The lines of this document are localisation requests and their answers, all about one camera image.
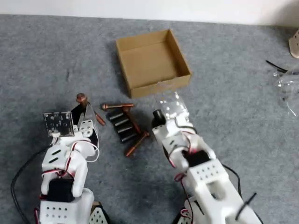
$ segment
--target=white wall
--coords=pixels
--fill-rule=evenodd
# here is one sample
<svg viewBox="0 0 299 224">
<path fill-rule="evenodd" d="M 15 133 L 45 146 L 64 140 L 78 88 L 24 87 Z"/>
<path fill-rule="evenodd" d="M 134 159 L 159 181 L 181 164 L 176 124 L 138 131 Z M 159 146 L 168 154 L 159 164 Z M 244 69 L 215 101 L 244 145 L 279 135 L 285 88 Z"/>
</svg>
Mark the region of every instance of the white wall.
<svg viewBox="0 0 299 224">
<path fill-rule="evenodd" d="M 299 0 L 0 0 L 0 14 L 299 26 Z"/>
</svg>

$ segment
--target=gray carpet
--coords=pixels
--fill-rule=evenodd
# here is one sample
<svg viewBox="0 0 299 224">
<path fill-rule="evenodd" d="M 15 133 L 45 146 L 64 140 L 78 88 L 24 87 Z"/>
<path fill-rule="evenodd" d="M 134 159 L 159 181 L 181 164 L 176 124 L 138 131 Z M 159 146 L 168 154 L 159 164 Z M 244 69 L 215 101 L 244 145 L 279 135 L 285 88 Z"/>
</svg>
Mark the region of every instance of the gray carpet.
<svg viewBox="0 0 299 224">
<path fill-rule="evenodd" d="M 127 97 L 114 41 L 166 28 L 173 29 L 193 71 L 190 85 L 178 92 L 199 133 L 239 173 L 244 197 L 258 193 L 251 205 L 265 224 L 298 223 L 298 118 L 280 103 L 274 69 L 265 63 L 269 59 L 288 68 L 297 62 L 287 45 L 295 29 L 0 15 L 1 223 L 22 223 L 9 186 L 21 164 L 49 142 L 44 111 L 69 110 L 76 94 L 84 92 L 96 107 L 135 103 L 139 123 L 150 129 L 155 98 Z M 111 124 L 100 135 L 104 153 L 89 164 L 86 187 L 113 223 L 170 224 L 185 198 L 154 138 L 125 158 L 126 146 Z M 42 159 L 24 171 L 16 186 L 32 222 Z"/>
</svg>

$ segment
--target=black battery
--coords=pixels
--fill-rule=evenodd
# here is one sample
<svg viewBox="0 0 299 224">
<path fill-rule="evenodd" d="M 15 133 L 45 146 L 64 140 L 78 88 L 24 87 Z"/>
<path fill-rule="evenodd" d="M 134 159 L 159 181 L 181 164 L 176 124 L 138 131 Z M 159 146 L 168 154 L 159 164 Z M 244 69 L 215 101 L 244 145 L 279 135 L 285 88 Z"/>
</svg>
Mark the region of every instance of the black battery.
<svg viewBox="0 0 299 224">
<path fill-rule="evenodd" d="M 116 109 L 116 110 L 110 112 L 109 114 L 107 114 L 107 117 L 110 121 L 113 121 L 114 119 L 117 119 L 123 115 L 124 115 L 124 112 L 122 110 Z"/>
<path fill-rule="evenodd" d="M 116 132 L 118 134 L 122 133 L 122 132 L 126 132 L 126 131 L 129 131 L 131 129 L 133 129 L 133 125 L 130 123 L 130 122 L 126 122 L 118 127 L 116 127 Z"/>
<path fill-rule="evenodd" d="M 118 127 L 128 121 L 129 121 L 129 118 L 126 115 L 122 115 L 122 116 L 112 120 L 112 123 L 115 127 Z"/>
<path fill-rule="evenodd" d="M 130 130 L 130 131 L 126 131 L 120 134 L 120 138 L 121 138 L 121 142 L 127 142 L 131 139 L 133 139 L 134 137 L 136 137 L 138 135 L 138 133 L 135 130 Z"/>
</svg>

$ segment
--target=plastic bag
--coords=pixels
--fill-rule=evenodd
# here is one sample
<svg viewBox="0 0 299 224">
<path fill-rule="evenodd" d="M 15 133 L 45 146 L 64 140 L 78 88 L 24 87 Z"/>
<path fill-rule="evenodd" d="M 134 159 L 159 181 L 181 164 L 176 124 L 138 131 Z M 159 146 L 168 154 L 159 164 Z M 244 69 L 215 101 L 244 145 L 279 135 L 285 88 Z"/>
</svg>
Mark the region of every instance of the plastic bag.
<svg viewBox="0 0 299 224">
<path fill-rule="evenodd" d="M 282 100 L 293 115 L 299 116 L 299 66 L 285 74 L 274 72 L 273 76 L 278 77 L 275 85 Z"/>
</svg>

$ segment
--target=screw head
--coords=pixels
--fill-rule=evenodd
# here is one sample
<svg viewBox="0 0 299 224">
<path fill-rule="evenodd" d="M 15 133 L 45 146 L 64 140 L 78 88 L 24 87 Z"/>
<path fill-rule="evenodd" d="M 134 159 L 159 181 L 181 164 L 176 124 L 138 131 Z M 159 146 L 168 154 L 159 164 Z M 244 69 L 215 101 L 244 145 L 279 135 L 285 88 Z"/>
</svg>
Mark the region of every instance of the screw head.
<svg viewBox="0 0 299 224">
<path fill-rule="evenodd" d="M 87 100 L 87 96 L 84 93 L 78 93 L 76 97 L 76 101 L 78 103 L 83 103 Z"/>
</svg>

